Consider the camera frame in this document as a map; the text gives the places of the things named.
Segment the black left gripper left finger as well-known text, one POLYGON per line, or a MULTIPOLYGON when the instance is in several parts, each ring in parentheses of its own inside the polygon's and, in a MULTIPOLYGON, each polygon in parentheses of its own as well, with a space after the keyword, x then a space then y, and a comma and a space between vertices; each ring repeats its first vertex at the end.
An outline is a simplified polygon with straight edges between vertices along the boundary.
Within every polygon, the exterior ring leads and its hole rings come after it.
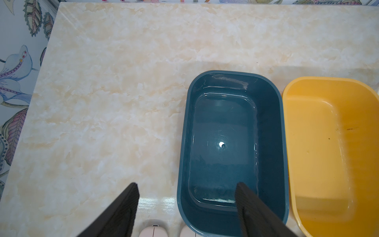
POLYGON ((128 187, 94 220, 80 237, 130 237, 139 201, 136 183, 128 187))

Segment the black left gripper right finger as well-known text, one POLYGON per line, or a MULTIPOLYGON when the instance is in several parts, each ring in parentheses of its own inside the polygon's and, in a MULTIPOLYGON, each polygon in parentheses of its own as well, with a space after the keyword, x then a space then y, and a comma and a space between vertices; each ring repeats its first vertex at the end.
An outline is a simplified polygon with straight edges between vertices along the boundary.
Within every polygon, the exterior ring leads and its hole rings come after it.
POLYGON ((295 234, 242 182, 235 203, 244 237, 294 237, 295 234))

